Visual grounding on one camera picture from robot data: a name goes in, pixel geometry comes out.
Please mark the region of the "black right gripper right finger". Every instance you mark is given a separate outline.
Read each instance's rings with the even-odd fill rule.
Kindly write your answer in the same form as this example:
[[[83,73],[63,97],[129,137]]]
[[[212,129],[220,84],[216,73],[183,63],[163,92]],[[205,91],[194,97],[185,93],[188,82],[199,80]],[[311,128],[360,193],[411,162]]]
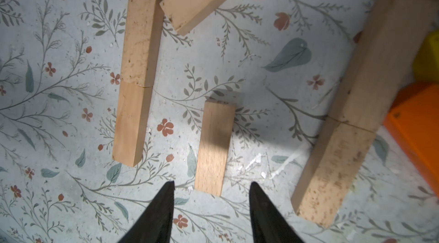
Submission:
[[[304,243],[256,182],[250,185],[249,209],[255,243]]]

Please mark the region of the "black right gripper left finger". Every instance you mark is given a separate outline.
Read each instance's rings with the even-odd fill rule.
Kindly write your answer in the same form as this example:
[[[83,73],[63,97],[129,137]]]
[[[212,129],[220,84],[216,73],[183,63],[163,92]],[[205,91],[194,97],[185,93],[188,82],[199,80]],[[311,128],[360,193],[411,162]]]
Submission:
[[[119,243],[169,243],[174,212],[173,181],[164,183]]]

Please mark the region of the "orange building block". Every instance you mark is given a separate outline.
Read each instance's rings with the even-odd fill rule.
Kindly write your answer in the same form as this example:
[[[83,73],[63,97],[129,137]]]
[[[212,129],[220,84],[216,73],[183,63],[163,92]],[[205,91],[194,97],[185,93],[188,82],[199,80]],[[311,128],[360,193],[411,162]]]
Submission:
[[[383,125],[438,195],[439,86],[412,83],[402,88]]]

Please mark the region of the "yellow building block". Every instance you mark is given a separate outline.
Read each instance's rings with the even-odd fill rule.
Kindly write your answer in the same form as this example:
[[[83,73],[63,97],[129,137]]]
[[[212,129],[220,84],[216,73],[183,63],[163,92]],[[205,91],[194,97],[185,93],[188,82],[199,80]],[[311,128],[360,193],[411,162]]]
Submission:
[[[416,81],[439,83],[439,31],[428,34],[413,62]]]

